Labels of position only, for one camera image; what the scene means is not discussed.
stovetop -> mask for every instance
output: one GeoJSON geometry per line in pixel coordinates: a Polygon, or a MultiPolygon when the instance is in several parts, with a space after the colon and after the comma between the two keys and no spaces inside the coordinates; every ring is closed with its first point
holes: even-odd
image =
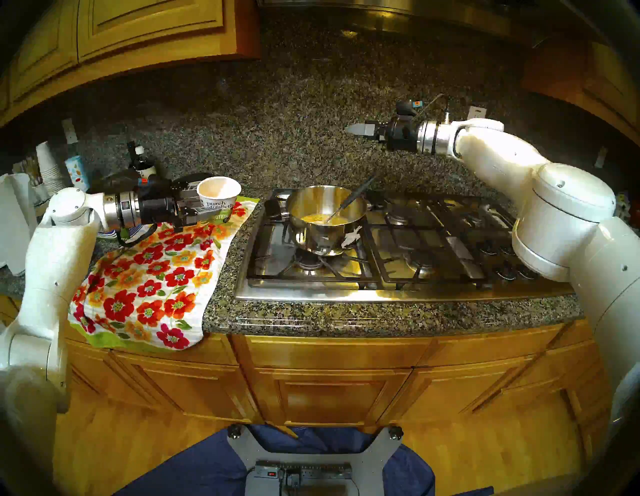
{"type": "Polygon", "coordinates": [[[281,220],[291,189],[271,194],[236,284],[240,300],[463,301],[570,294],[528,270],[511,247],[514,219],[476,196],[368,191],[360,239],[341,255],[296,247],[281,220]]]}

yogurt cup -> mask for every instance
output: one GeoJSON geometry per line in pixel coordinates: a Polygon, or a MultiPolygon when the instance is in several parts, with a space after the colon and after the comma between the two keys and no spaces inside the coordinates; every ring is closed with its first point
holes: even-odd
{"type": "Polygon", "coordinates": [[[224,176],[208,177],[200,181],[196,191],[202,207],[211,210],[213,220],[227,222],[242,187],[235,179],[224,176]]]}

saucepan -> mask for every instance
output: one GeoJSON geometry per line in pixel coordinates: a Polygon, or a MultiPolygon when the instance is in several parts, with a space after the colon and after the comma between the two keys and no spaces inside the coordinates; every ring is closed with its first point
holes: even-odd
{"type": "Polygon", "coordinates": [[[333,214],[350,194],[338,186],[309,186],[293,192],[287,199],[287,212],[296,245],[316,255],[340,255],[350,243],[348,234],[367,213],[367,202],[359,196],[332,219],[331,225],[317,222],[333,214]]]}

floral towel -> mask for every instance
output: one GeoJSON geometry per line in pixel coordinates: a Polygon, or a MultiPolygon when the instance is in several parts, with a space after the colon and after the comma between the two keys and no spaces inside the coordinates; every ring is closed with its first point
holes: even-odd
{"type": "Polygon", "coordinates": [[[76,291],[69,322],[98,348],[196,344],[231,240],[257,203],[239,196],[228,223],[201,221],[178,234],[160,224],[133,248],[107,253],[76,291]]]}

stainless steel pot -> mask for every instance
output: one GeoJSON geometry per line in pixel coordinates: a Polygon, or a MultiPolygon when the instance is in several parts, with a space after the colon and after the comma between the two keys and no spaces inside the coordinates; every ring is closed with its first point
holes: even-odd
{"type": "Polygon", "coordinates": [[[302,217],[313,214],[332,214],[351,194],[338,186],[309,186],[292,193],[287,199],[287,211],[296,244],[316,255],[340,255],[344,251],[345,236],[356,229],[356,222],[367,213],[367,202],[356,198],[340,216],[348,220],[340,225],[319,225],[305,222],[302,217]]]}

